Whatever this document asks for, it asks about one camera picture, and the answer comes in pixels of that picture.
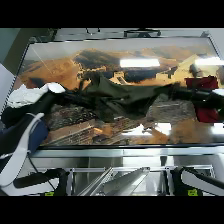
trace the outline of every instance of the black cable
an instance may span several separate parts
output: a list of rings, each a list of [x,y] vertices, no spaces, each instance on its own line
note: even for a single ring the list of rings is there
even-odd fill
[[[27,153],[27,157],[28,157],[28,159],[29,159],[29,161],[30,161],[30,164],[32,165],[33,169],[35,170],[35,172],[36,172],[36,173],[41,173],[41,172],[39,172],[39,171],[37,170],[36,166],[33,164],[33,161],[31,160],[29,153]],[[52,183],[49,181],[48,178],[47,178],[47,182],[51,185],[51,187],[52,187],[52,188],[54,189],[54,191],[55,191],[56,189],[54,188],[54,186],[52,185]]]

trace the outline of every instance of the red object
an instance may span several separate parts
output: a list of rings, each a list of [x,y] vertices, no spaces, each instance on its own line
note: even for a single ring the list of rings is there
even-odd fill
[[[203,78],[185,78],[187,87],[190,88],[205,88],[205,89],[218,89],[217,78],[214,76],[208,76]],[[199,108],[194,105],[195,113],[198,121],[204,123],[216,123],[218,122],[218,113],[215,109]]]

